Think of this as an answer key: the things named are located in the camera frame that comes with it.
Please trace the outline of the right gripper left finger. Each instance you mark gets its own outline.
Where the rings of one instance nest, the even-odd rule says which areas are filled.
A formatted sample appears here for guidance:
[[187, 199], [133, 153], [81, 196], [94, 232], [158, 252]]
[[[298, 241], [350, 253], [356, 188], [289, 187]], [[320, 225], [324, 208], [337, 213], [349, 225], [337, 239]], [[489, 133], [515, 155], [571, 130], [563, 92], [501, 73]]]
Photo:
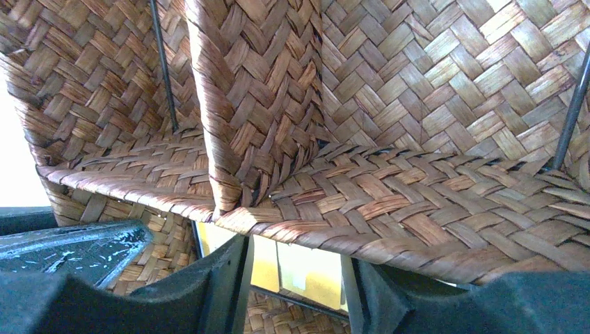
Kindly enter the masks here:
[[241, 333], [253, 257], [237, 235], [127, 296], [71, 275], [1, 274], [2, 333]]

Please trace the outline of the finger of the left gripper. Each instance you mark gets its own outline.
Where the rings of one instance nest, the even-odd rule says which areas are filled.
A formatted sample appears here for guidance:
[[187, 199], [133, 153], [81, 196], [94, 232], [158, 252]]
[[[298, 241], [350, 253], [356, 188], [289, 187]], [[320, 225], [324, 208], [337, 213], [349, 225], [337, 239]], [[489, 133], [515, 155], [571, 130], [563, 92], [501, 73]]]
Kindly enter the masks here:
[[70, 273], [105, 289], [152, 239], [139, 220], [10, 234], [1, 237], [1, 270]]

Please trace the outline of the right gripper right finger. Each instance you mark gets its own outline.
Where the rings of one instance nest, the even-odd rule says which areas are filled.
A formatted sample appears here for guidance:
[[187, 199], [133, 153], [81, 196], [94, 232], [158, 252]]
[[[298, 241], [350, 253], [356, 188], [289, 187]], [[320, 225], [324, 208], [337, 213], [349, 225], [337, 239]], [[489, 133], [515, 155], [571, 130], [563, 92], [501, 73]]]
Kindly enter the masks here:
[[352, 333], [588, 333], [589, 273], [515, 272], [455, 287], [342, 257]]

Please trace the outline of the brown woven basket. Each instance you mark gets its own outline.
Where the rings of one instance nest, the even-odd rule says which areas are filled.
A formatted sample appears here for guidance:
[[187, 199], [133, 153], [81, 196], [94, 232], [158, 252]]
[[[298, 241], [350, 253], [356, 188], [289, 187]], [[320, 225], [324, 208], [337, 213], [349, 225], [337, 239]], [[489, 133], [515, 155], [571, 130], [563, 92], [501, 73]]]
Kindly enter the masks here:
[[96, 289], [237, 235], [589, 273], [588, 1], [2, 1], [1, 75], [57, 224], [152, 233]]

